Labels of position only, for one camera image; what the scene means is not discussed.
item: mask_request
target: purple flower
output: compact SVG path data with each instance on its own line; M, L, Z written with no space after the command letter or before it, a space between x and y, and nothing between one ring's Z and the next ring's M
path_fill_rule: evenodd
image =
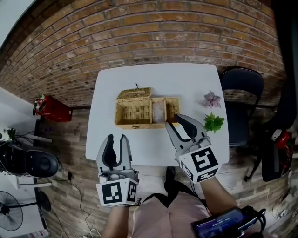
M208 94L204 95L204 98L205 98L204 100L205 107L211 107L211 108L221 107L219 103L220 97L217 95L214 95L214 93L211 90L209 90Z

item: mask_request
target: power adapter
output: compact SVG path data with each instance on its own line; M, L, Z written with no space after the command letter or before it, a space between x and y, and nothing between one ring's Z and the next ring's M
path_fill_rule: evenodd
M68 172L68 174L67 174L67 180L71 181L72 177L73 177L72 173L71 172Z

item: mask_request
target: open basket lid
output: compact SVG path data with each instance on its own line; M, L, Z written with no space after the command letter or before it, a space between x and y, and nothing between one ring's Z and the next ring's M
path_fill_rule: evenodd
M151 88L144 87L138 89L123 90L117 97L117 101L143 100L151 97Z

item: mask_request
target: phone screen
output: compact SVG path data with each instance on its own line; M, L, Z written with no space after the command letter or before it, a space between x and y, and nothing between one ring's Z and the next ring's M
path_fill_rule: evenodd
M243 223L246 218L240 209L234 209L213 220L197 224L195 231L201 238L215 237L224 230Z

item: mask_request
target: electric fan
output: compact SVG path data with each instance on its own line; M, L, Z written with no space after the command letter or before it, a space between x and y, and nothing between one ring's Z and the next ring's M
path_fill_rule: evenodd
M50 201L44 192L39 192L36 200L35 203L20 205L13 195L0 191L0 227L7 231L19 229L23 223L22 207L40 204L44 210L51 210Z

